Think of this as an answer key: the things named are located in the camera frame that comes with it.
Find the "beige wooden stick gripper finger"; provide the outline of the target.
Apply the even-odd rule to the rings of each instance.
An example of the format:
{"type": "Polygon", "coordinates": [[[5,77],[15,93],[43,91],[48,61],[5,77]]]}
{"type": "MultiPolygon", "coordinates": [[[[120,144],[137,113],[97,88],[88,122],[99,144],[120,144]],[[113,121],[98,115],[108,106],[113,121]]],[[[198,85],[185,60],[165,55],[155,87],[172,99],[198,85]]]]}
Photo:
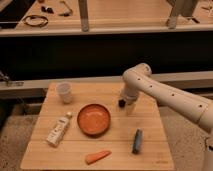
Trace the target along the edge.
{"type": "Polygon", "coordinates": [[[130,116],[133,113],[134,108],[135,108],[135,104],[127,105],[125,107],[126,115],[130,116]]]}

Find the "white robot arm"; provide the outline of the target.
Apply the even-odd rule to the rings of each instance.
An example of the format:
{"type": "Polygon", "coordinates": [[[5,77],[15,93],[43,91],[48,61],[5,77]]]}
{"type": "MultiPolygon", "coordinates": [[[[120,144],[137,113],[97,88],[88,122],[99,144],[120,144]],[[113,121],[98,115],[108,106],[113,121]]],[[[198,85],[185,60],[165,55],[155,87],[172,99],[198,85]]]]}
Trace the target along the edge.
{"type": "Polygon", "coordinates": [[[144,92],[209,133],[202,171],[213,171],[213,100],[155,81],[151,73],[146,63],[125,70],[121,99],[126,105],[131,105],[138,99],[139,93],[144,92]]]}

